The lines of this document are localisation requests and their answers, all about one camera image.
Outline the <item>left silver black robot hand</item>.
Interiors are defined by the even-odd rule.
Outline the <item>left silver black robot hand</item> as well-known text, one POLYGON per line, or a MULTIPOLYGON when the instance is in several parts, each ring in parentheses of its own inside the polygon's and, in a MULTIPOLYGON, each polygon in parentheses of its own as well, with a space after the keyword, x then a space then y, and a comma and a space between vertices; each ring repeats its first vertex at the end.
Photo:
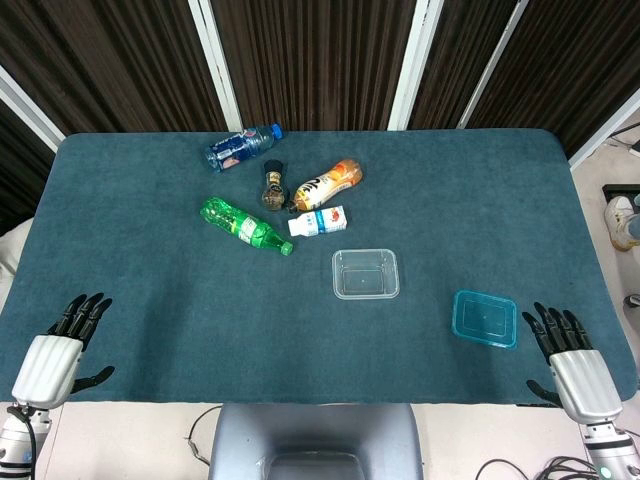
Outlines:
POLYGON ((111 304, 102 292, 91 297, 82 294, 69 303, 46 333, 34 337, 12 388, 17 404, 53 410, 70 395, 111 377, 115 371, 111 365, 90 377, 77 376, 80 361, 111 304))

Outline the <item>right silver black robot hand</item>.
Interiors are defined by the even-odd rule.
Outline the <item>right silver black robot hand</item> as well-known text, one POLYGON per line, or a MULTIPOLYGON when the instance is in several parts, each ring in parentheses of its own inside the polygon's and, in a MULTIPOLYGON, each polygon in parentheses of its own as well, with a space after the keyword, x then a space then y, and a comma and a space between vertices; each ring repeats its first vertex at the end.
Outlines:
POLYGON ((559 311, 536 302, 536 315, 523 312, 544 360, 551 371, 555 389, 526 381, 529 390, 543 401, 565 411, 582 425, 614 421, 622 412, 622 400, 599 350, 580 320, 569 310, 559 311))

